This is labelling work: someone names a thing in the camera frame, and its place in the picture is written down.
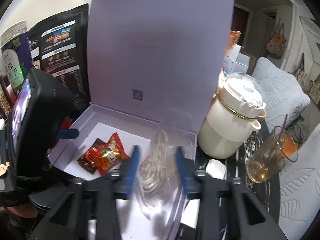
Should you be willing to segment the open lavender gift box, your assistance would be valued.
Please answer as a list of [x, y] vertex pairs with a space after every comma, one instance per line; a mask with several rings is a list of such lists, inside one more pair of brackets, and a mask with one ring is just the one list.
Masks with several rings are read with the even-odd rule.
[[84, 239], [174, 239], [184, 206], [180, 186], [164, 212], [147, 219], [138, 196], [138, 174], [127, 200], [112, 200], [108, 175], [88, 174], [76, 162], [93, 142], [118, 133], [127, 154], [146, 153], [170, 107], [192, 114], [197, 133], [208, 112], [225, 56], [234, 0], [91, 0], [87, 66], [91, 105], [76, 120], [76, 139], [61, 140], [49, 159], [78, 177], [86, 212]]

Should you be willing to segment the dark red candy packet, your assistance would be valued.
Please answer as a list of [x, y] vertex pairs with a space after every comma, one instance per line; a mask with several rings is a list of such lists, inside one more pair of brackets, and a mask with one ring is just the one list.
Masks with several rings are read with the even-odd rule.
[[107, 173], [104, 169], [103, 150], [105, 142], [97, 138], [93, 145], [78, 158], [78, 164], [90, 174], [99, 171], [101, 175]]

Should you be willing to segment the glass cup with spoon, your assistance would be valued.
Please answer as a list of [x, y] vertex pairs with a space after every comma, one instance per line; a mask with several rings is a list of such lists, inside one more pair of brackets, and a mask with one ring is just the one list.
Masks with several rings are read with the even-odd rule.
[[254, 183], [263, 183], [298, 160], [298, 145], [282, 126], [274, 127], [246, 163], [246, 172]]

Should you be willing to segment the cream ceramic lidded pot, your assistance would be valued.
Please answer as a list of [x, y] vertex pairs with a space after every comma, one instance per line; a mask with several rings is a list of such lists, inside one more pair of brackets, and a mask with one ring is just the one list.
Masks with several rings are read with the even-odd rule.
[[213, 99], [197, 136], [201, 150], [215, 159], [233, 155], [265, 116], [264, 92], [258, 81], [244, 73], [227, 77]]

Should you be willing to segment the black phone on stand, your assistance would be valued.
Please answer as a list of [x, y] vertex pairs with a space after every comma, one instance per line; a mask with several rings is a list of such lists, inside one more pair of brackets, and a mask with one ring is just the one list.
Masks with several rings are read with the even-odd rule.
[[25, 132], [27, 131], [27, 122], [29, 117], [28, 108], [31, 97], [32, 90], [30, 79], [26, 78], [16, 100], [14, 109], [11, 113], [11, 137], [12, 146], [15, 152], [20, 150], [20, 144], [23, 140]]

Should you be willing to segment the black snack bag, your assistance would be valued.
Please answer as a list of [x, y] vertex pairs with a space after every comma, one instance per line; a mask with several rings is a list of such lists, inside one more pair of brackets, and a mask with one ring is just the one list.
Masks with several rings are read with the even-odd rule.
[[75, 95], [74, 116], [88, 107], [87, 28], [89, 5], [63, 11], [35, 24], [28, 31], [31, 57], [39, 68]]

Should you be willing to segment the light blue leaf cushion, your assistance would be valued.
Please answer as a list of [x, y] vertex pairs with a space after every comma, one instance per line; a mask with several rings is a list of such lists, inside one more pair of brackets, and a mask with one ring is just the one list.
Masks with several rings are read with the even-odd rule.
[[295, 76], [265, 57], [257, 60], [252, 76], [264, 91], [265, 121], [270, 132], [284, 122], [289, 126], [310, 104]]
[[301, 239], [319, 211], [319, 126], [280, 174], [279, 226], [287, 239]]

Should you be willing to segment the clear bag with white flower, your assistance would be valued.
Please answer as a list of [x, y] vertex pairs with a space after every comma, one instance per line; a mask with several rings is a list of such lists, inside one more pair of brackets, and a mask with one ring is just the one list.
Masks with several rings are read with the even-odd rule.
[[157, 124], [156, 131], [138, 170], [138, 201], [147, 219], [164, 212], [165, 205], [176, 198], [179, 188], [175, 154], [178, 148], [194, 159], [196, 135], [188, 130], [192, 114], [170, 107]]

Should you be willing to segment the dark label plastic jar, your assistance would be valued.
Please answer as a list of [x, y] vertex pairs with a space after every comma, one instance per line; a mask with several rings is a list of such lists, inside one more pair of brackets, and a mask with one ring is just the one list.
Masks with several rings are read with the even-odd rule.
[[1, 34], [1, 110], [6, 116], [33, 66], [27, 21], [23, 20]]

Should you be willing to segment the far light blue leaf cushion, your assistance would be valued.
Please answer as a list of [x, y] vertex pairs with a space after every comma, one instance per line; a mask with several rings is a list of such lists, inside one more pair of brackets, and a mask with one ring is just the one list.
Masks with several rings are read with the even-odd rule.
[[265, 121], [270, 132], [284, 122], [289, 126], [310, 104], [295, 76], [265, 57], [257, 60], [252, 76], [264, 91]]

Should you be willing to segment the red cartoon snack packet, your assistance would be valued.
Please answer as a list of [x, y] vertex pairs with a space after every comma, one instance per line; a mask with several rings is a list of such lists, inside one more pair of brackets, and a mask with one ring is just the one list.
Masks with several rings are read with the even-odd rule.
[[111, 168], [118, 165], [130, 157], [125, 153], [118, 133], [113, 133], [105, 143], [103, 150], [104, 169], [108, 172]]

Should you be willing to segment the near light blue leaf cushion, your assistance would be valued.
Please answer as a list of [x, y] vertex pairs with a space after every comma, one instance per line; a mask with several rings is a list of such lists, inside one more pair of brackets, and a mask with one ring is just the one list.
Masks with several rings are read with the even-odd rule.
[[319, 126], [280, 174], [279, 226], [287, 239], [301, 239], [319, 211]]

